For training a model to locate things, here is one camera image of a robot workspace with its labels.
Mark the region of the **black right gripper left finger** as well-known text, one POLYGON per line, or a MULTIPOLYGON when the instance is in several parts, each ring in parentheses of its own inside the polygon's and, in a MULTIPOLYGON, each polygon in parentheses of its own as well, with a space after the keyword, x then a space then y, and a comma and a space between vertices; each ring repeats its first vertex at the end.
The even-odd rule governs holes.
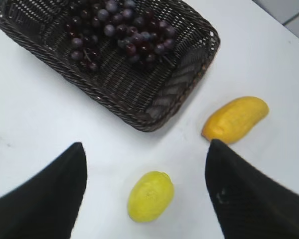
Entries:
POLYGON ((87 184, 82 143, 0 198, 0 239, 68 239, 87 184))

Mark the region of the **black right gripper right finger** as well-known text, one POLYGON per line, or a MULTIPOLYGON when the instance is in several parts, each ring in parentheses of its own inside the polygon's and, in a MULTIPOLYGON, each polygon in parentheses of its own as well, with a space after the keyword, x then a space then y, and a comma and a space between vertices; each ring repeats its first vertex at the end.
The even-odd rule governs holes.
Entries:
POLYGON ((226 239, 299 239, 299 195, 257 170, 218 139, 205 182, 226 239))

